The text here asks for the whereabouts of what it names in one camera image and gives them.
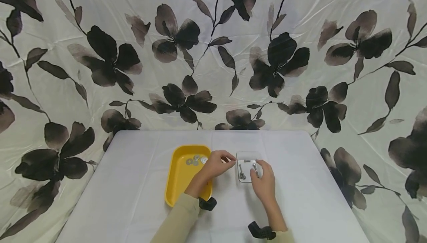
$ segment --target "flower petal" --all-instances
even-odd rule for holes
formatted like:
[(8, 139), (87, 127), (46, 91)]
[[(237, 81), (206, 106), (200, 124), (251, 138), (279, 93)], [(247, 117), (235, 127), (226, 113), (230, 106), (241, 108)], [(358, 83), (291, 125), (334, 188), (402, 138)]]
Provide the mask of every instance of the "flower petal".
[(48, 122), (44, 126), (44, 140), (53, 150), (60, 150), (68, 140), (68, 130), (64, 125)]
[(171, 7), (166, 4), (161, 4), (157, 7), (157, 15), (154, 19), (156, 30), (161, 35), (174, 37), (178, 31), (176, 17)]
[(323, 85), (311, 88), (305, 100), (308, 109), (319, 107), (328, 100), (328, 90)]
[(119, 57), (115, 67), (127, 74), (141, 73), (142, 64), (132, 44), (124, 43), (119, 46)]
[(338, 133), (341, 131), (341, 123), (338, 118), (338, 109), (335, 107), (338, 103), (334, 101), (329, 101), (322, 106), (323, 111), (325, 112), (325, 122), (329, 131), (332, 133)]
[(285, 86), (284, 79), (278, 74), (273, 74), (273, 77), (270, 78), (269, 84), (268, 84), (268, 94), (271, 97), (277, 97), (279, 95), (279, 92), (283, 89)]
[(329, 66), (344, 65), (353, 57), (354, 51), (356, 49), (347, 43), (331, 46), (326, 52), (325, 62)]
[(59, 172), (70, 179), (80, 179), (87, 173), (87, 164), (81, 158), (67, 158), (59, 162)]
[(377, 25), (377, 13), (374, 10), (362, 12), (345, 32), (345, 37), (355, 42), (365, 40), (373, 33)]
[(314, 108), (310, 110), (310, 114), (307, 116), (307, 121), (313, 125), (314, 128), (319, 128), (323, 123), (323, 109)]
[(362, 170), (353, 156), (344, 148), (340, 147), (335, 151), (334, 161), (346, 184), (354, 186), (360, 181)]
[(178, 55), (175, 43), (166, 39), (160, 39), (153, 43), (152, 50), (154, 57), (163, 63), (169, 63), (176, 60)]
[(177, 111), (179, 111), (179, 115), (185, 122), (195, 123), (197, 122), (197, 115), (192, 111), (189, 107), (181, 107)]
[(393, 36), (390, 28), (382, 30), (359, 44), (359, 54), (366, 59), (379, 58), (391, 46)]
[(87, 33), (87, 41), (95, 52), (107, 62), (114, 62), (117, 58), (117, 43), (113, 37), (107, 35), (98, 26), (92, 26)]
[(268, 61), (273, 68), (284, 65), (295, 52), (297, 44), (289, 33), (284, 32), (274, 38), (268, 46)]
[(163, 95), (165, 95), (166, 100), (172, 105), (172, 107), (182, 106), (185, 102), (184, 93), (173, 83), (163, 86)]
[(27, 179), (46, 181), (53, 178), (57, 166), (58, 153), (55, 150), (32, 150), (22, 156), (15, 173), (22, 174)]
[(307, 69), (310, 50), (307, 47), (298, 48), (288, 63), (278, 68), (284, 77), (298, 77)]
[(101, 127), (106, 133), (111, 133), (114, 127), (125, 122), (123, 115), (115, 109), (106, 110), (101, 117)]
[(243, 109), (227, 111), (225, 119), (227, 119), (227, 122), (234, 127), (239, 125), (248, 125), (252, 121), (249, 111)]
[(175, 36), (175, 41), (182, 49), (192, 49), (199, 43), (200, 28), (190, 19), (186, 19)]

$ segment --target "table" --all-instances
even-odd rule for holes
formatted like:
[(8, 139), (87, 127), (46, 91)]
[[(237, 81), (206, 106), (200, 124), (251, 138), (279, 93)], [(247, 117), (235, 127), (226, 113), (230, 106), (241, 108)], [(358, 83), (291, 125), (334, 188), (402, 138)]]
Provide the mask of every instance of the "table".
[[(176, 147), (258, 151), (276, 176), (277, 199), (297, 243), (368, 243), (305, 131), (121, 131), (116, 134), (57, 243), (148, 243), (170, 211), (164, 199)], [(188, 242), (260, 242), (247, 226), (267, 226), (251, 184), (236, 167), (214, 181), (212, 212), (202, 211)]]

